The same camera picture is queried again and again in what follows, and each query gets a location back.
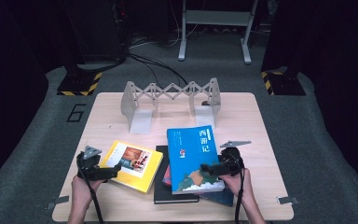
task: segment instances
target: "person's arm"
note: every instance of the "person's arm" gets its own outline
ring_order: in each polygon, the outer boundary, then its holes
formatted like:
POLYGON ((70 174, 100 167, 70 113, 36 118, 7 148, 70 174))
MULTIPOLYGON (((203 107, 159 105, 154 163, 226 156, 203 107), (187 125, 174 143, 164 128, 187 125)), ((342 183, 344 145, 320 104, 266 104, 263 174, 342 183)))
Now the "person's arm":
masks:
MULTIPOLYGON (((95 192, 102 183, 102 180, 89 182, 95 192)), ((86 182, 82 178, 75 175, 72 180, 72 206, 71 213, 68 218, 68 224, 83 224, 91 201, 92 198, 90 189, 86 182)))
MULTIPOLYGON (((255 195, 252 188, 251 173, 248 169, 243 169, 244 179, 243 179, 243 194, 241 198, 241 204, 245 209, 246 216, 249 219, 249 222, 252 224, 265 224, 265 220, 261 215, 260 209, 258 208, 257 201, 255 200, 255 195)), ((220 175, 231 191, 238 197, 238 192, 241 188, 241 176, 240 175, 220 175)))

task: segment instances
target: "book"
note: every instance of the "book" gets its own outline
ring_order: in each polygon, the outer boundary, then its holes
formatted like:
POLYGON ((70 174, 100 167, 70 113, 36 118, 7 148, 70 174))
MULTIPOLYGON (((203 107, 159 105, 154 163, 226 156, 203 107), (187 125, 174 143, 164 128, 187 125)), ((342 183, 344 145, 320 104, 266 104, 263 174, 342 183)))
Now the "book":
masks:
MULTIPOLYGON (((165 186, 170 187, 171 182, 171 169, 170 165, 168 165, 164 177, 162 178, 162 182, 165 186)), ((217 192, 203 192, 203 193, 195 193, 195 195, 200 196, 203 199, 215 202, 215 203, 221 203, 223 205, 232 207, 234 204, 234 194, 232 193, 231 189, 228 187, 228 185, 225 183, 225 188, 222 191, 217 192)))
POLYGON ((172 194, 221 191, 223 180, 202 172, 202 164, 219 163, 211 125, 167 130, 172 194))
POLYGON ((167 167, 170 165, 168 159, 168 147, 156 146, 156 151, 162 152, 163 158, 155 177, 154 204, 160 203, 197 203, 200 197, 195 194, 172 194, 171 186, 164 184, 163 178, 167 167))
POLYGON ((121 170, 113 181, 147 193, 162 160, 162 153, 154 149, 115 141, 103 158, 101 167, 114 167, 119 162, 121 170))

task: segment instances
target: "yellow and black hazard tape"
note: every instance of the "yellow and black hazard tape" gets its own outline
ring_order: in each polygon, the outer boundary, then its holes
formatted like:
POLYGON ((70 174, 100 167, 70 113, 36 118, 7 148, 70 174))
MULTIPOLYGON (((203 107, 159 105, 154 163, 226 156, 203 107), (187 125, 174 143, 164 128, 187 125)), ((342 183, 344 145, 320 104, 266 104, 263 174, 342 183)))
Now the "yellow and black hazard tape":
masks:
POLYGON ((67 96, 92 95, 94 93, 95 89, 97 88, 98 82, 100 81, 100 78, 102 75, 103 75, 102 73, 99 73, 95 76, 88 91, 57 91, 57 95, 67 95, 67 96))
POLYGON ((271 83, 269 82, 269 74, 283 75, 283 73, 282 72, 262 72, 261 73, 261 77, 263 78, 264 84, 266 85, 268 95, 274 95, 274 90, 272 89, 271 83))

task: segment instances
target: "yellow book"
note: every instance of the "yellow book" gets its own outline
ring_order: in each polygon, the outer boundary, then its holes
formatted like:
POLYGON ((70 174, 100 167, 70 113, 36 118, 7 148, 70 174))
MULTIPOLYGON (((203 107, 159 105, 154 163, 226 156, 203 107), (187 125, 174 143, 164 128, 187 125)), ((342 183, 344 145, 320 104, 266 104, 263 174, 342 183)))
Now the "yellow book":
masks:
POLYGON ((114 167, 120 162, 121 171, 112 180, 147 193, 153 183, 162 156, 161 152, 150 148, 115 141, 103 158, 101 167, 114 167))

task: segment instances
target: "black book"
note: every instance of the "black book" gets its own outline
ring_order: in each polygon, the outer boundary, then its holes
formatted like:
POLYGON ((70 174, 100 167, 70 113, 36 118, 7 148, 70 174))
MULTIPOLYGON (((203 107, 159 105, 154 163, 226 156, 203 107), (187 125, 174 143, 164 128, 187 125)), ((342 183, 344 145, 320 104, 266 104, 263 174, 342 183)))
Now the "black book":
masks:
POLYGON ((155 176, 154 203, 197 203, 200 200, 198 195, 172 194, 171 186, 164 184, 162 179, 170 164, 168 146, 156 146, 156 151, 162 152, 163 158, 155 176))

